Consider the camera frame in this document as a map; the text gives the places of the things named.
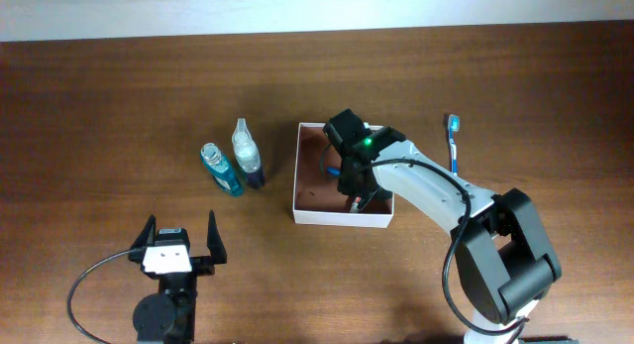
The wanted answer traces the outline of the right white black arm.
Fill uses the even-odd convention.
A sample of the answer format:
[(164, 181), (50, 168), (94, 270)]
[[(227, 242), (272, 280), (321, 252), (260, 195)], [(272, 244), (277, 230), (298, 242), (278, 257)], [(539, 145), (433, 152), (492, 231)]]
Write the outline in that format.
[(441, 274), (445, 300), (467, 343), (517, 343), (530, 312), (561, 278), (554, 246), (531, 198), (460, 178), (392, 127), (371, 129), (352, 110), (323, 132), (341, 158), (339, 192), (361, 208), (396, 194), (451, 238)]

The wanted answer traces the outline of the blue white toothbrush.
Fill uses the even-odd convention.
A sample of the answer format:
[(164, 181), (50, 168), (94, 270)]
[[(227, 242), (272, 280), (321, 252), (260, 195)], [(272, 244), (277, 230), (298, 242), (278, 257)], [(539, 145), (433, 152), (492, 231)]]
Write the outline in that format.
[(447, 138), (450, 152), (450, 170), (454, 175), (458, 174), (457, 167), (457, 145), (455, 142), (455, 134), (460, 130), (460, 117), (455, 114), (449, 114), (447, 117)]

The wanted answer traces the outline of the blue disposable razor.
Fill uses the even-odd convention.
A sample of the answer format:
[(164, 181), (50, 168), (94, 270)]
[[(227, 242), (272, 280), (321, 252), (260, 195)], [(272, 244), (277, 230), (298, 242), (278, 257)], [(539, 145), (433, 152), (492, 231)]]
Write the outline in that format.
[(333, 177), (338, 177), (341, 174), (340, 170), (336, 168), (327, 168), (327, 173)]

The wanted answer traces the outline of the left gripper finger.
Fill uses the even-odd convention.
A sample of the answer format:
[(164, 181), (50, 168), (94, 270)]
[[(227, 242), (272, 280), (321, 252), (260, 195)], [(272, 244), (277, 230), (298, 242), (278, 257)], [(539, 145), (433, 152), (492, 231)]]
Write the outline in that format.
[(215, 213), (213, 210), (209, 212), (206, 245), (214, 264), (227, 263), (227, 251), (220, 236)]
[(151, 214), (146, 225), (144, 226), (143, 230), (138, 235), (136, 240), (133, 242), (130, 249), (134, 250), (152, 246), (155, 242), (156, 233), (156, 218)]

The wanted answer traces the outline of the teal toothpaste tube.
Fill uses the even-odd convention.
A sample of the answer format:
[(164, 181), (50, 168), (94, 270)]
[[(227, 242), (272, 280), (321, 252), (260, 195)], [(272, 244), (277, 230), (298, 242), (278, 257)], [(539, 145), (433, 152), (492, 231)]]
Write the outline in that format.
[(350, 212), (351, 213), (360, 213), (366, 205), (366, 201), (361, 196), (354, 196), (352, 198)]

